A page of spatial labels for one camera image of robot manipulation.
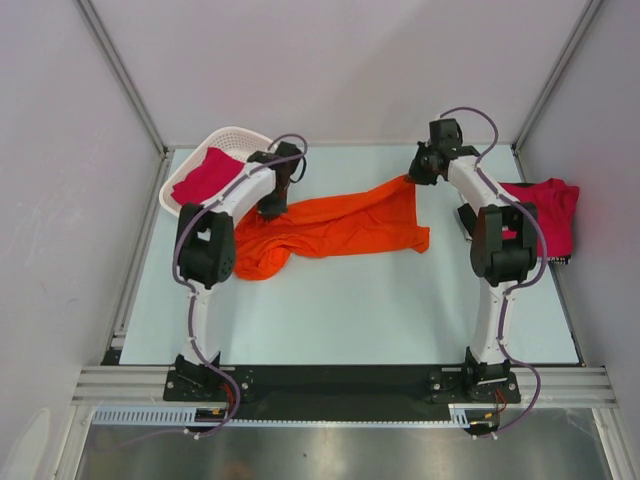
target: shiny gray floor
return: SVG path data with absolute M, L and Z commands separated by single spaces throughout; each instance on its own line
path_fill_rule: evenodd
M 590 410 L 538 410 L 498 441 L 459 430 L 228 427 L 194 441 L 91 428 L 78 479 L 610 479 Z

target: white table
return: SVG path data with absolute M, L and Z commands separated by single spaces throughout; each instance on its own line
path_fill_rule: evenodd
M 290 202 L 368 190 L 406 173 L 416 146 L 312 147 Z M 175 152 L 172 171 L 189 155 Z M 520 177 L 510 148 L 485 160 L 500 181 Z M 308 259 L 293 255 L 263 282 L 232 277 L 225 312 L 225 364 L 458 363 L 471 341 L 479 280 L 455 218 L 457 191 L 439 181 L 417 189 L 418 221 L 431 246 L 393 253 Z M 177 220 L 160 209 L 121 364 L 170 364 L 186 341 L 186 290 L 171 277 Z M 511 353 L 535 363 L 578 362 L 549 272 L 518 294 Z

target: white laundry basket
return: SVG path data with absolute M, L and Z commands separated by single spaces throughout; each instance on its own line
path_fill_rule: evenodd
M 270 138 L 256 132 L 252 132 L 251 130 L 247 130 L 246 128 L 225 127 L 216 130 L 209 135 L 209 137 L 202 142 L 184 162 L 182 162 L 182 165 L 180 165 L 173 175 L 164 182 L 159 194 L 160 205 L 162 205 L 162 208 L 167 212 L 175 215 L 176 217 L 179 215 L 181 205 L 171 196 L 171 193 L 173 193 L 173 186 L 176 183 L 183 181 L 189 172 L 202 164 L 209 147 L 219 148 L 230 157 L 240 160 L 241 162 L 246 162 L 249 155 L 254 153 L 256 150 L 266 151 L 269 145 L 271 145 L 271 142 L 272 140 Z M 209 203 L 209 201 L 214 197 L 215 195 L 203 203 Z

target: folded red cloth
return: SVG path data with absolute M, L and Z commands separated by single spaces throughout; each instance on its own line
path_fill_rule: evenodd
M 209 147 L 202 164 L 173 186 L 171 196 L 180 205 L 203 203 L 226 187 L 244 165 L 219 148 Z
M 573 251 L 571 220 L 576 213 L 580 188 L 557 178 L 537 184 L 502 183 L 502 187 L 521 202 L 531 202 L 538 208 L 538 223 L 547 241 L 549 257 L 566 257 Z M 505 232 L 506 238 L 515 236 Z M 538 255 L 542 248 L 538 241 Z

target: plastic basket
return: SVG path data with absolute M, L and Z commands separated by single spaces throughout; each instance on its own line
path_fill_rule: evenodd
M 196 148 L 189 157 L 182 162 L 182 165 L 164 182 L 158 195 L 160 205 L 167 212 L 174 216 L 178 216 L 180 213 L 181 205 L 176 202 L 171 194 L 173 193 L 173 186 L 176 183 L 183 181 L 186 176 L 196 167 L 200 166 L 207 155 L 207 149 L 209 147 L 216 147 L 225 152 L 230 157 L 246 162 L 249 155 L 256 150 L 266 151 L 272 140 L 259 133 L 252 132 L 246 128 L 240 127 L 225 127 L 213 132 L 209 137 L 202 142 L 198 148 Z M 215 195 L 204 203 L 209 203 Z

